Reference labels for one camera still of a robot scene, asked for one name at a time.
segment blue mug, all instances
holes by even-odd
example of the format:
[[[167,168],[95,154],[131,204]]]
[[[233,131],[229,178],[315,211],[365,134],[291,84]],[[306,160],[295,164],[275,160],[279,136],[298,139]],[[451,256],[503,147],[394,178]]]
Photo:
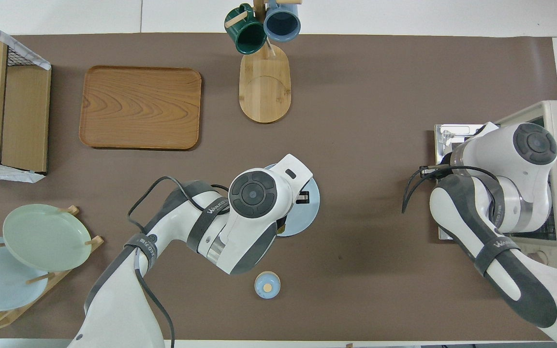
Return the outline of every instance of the blue mug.
[[[300,33],[298,5],[277,4],[269,0],[265,13],[264,31],[269,39],[277,42],[293,40]]]

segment table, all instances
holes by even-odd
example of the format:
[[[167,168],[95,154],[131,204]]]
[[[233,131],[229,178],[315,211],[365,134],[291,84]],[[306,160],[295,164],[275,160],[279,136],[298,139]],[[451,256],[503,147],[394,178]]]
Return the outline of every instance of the table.
[[[137,232],[126,212],[156,178],[228,185],[292,153],[322,194],[307,231],[277,240],[243,275],[225,275],[184,243],[169,246],[148,273],[178,339],[547,339],[506,306],[457,245],[437,239],[428,211],[432,183],[418,189],[404,215],[400,200],[409,175],[433,163],[434,124],[482,123],[557,99],[550,38],[301,35],[280,45],[293,99],[272,125],[241,112],[241,55],[225,34],[17,39],[53,64],[49,172],[35,184],[0,181],[0,234],[19,205],[74,203],[106,243],[0,337],[74,337],[90,287]],[[83,145],[83,78],[99,64],[199,71],[199,144],[184,152]],[[149,220],[171,189],[161,184],[137,220]],[[281,277],[274,300],[254,293],[255,277],[266,270]]]

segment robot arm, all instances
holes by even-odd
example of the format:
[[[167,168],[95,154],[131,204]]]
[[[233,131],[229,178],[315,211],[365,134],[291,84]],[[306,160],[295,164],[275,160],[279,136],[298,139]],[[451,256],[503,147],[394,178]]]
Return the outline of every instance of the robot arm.
[[[272,245],[277,220],[311,178],[301,161],[287,155],[270,170],[240,174],[228,198],[203,181],[182,184],[143,228],[146,233],[133,236],[97,280],[85,304],[86,319],[69,347],[163,348],[137,270],[145,275],[172,240],[181,240],[230,275],[249,271]]]
[[[540,151],[534,151],[537,155],[532,158],[522,153],[523,145],[517,146],[523,138],[515,134],[525,130],[542,134],[532,139],[524,137],[524,145]],[[546,144],[539,143],[544,139]],[[544,223],[550,209],[546,175],[555,160],[551,151],[553,148],[557,152],[555,141],[539,126],[523,124],[492,130],[465,146],[458,148],[454,164],[486,169],[499,181],[485,180],[478,172],[451,174],[433,189],[431,214],[506,303],[557,341],[557,269],[523,255],[499,229],[505,222],[506,226],[513,225],[508,232],[516,231],[517,225],[521,225],[520,230],[530,231]],[[502,202],[500,198],[494,200],[495,191],[503,192]],[[513,213],[512,207],[519,209]]]

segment robot arm label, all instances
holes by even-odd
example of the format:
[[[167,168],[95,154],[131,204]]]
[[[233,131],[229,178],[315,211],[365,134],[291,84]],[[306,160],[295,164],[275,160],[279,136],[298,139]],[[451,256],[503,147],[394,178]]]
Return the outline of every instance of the robot arm label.
[[[146,236],[143,233],[137,233],[132,236],[126,244],[124,244],[124,246],[128,245],[141,249],[142,253],[147,258],[147,270],[149,271],[154,265],[154,262],[156,262],[156,259],[159,257],[156,250],[156,244],[150,240],[149,236]]]
[[[493,260],[495,260],[500,253],[508,249],[519,249],[519,247],[507,236],[491,238],[474,259],[474,267],[476,267],[480,275],[484,276],[484,273]]]
[[[197,249],[201,242],[201,238],[203,238],[207,229],[212,225],[216,216],[219,216],[221,211],[229,207],[228,203],[229,200],[224,197],[217,198],[214,202],[210,203],[197,218],[197,221],[195,221],[195,224],[192,226],[191,233],[186,239],[186,245],[190,247],[192,251],[195,253],[198,252]]]

